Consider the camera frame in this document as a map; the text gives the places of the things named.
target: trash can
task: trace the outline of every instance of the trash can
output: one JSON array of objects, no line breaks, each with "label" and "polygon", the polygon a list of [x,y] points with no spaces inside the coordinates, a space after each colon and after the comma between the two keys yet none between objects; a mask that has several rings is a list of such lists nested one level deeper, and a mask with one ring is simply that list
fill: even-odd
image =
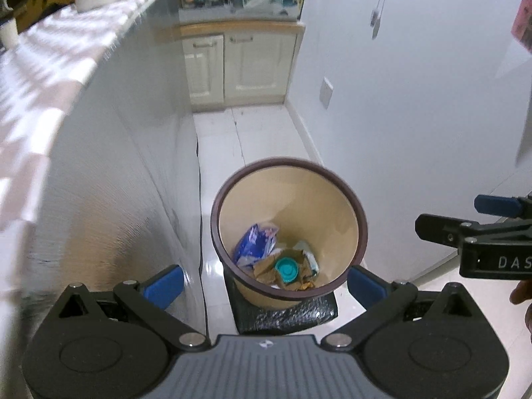
[{"label": "trash can", "polygon": [[[263,222],[276,224],[277,240],[288,247],[299,240],[310,244],[320,268],[315,288],[272,288],[233,263],[241,237]],[[279,157],[251,163],[225,182],[212,207],[211,236],[225,273],[241,294],[256,306],[278,310],[344,283],[349,268],[362,261],[368,225],[359,200],[340,177],[309,161]]]}]

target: brown rim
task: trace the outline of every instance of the brown rim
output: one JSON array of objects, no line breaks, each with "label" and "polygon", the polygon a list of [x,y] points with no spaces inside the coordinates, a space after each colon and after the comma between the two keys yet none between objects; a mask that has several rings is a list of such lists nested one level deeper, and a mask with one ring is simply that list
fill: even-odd
[{"label": "brown rim", "polygon": [[220,257],[224,268],[229,269],[233,277],[235,277],[239,282],[246,285],[249,289],[256,291],[262,295],[271,298],[277,298],[278,300],[289,300],[289,301],[299,301],[304,300],[305,298],[317,297],[320,295],[329,294],[338,288],[347,280],[347,274],[349,269],[347,269],[343,274],[338,278],[329,282],[329,284],[323,285],[321,287],[311,289],[308,291],[286,291],[283,289],[275,289],[268,285],[261,284],[253,278],[249,277],[246,273],[241,271],[235,263],[233,263],[230,255],[225,250],[222,244],[222,238],[220,236],[220,230],[218,223],[220,221],[220,210],[225,200],[225,197],[229,191],[234,187],[234,185],[240,181],[242,178],[252,174],[256,171],[263,170],[265,168],[273,168],[277,166],[292,166],[295,168],[302,168],[308,171],[315,172],[320,176],[326,178],[330,182],[336,185],[336,187],[344,194],[351,204],[353,211],[355,212],[356,219],[358,221],[358,245],[356,247],[355,255],[350,265],[358,265],[364,257],[364,252],[368,245],[368,222],[366,221],[366,216],[360,201],[353,193],[351,188],[342,180],[339,176],[334,174],[332,171],[329,171],[323,168],[320,165],[317,165],[313,162],[305,161],[302,159],[294,159],[291,157],[275,157],[270,159],[264,159],[258,162],[251,163],[250,165],[244,166],[242,169],[238,170],[233,174],[229,179],[224,183],[222,188],[218,191],[211,210],[211,238],[214,244],[214,249]]}]

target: teal lid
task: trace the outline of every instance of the teal lid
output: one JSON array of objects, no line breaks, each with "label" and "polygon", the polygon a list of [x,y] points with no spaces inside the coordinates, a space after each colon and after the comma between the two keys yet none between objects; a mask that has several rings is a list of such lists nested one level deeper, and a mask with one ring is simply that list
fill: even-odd
[{"label": "teal lid", "polygon": [[296,280],[297,273],[299,273],[299,267],[292,258],[281,258],[275,264],[275,269],[279,272],[281,279],[286,284]]}]

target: pink paper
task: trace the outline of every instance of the pink paper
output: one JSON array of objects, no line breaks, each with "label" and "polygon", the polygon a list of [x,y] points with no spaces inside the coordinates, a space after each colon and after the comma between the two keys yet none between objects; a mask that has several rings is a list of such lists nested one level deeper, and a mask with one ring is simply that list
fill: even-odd
[{"label": "pink paper", "polygon": [[521,1],[513,22],[512,35],[532,52],[532,0]]}]

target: white wall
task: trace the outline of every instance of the white wall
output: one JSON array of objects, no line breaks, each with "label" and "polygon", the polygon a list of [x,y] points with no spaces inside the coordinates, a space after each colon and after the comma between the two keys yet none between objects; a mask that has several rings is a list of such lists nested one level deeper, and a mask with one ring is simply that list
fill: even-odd
[{"label": "white wall", "polygon": [[[451,253],[420,241],[420,213],[477,220],[478,193],[524,195],[515,156],[530,99],[530,54],[511,36],[521,0],[306,0],[307,31],[288,101],[326,167],[360,197],[366,262],[412,278]],[[326,76],[328,110],[319,101]]]}]

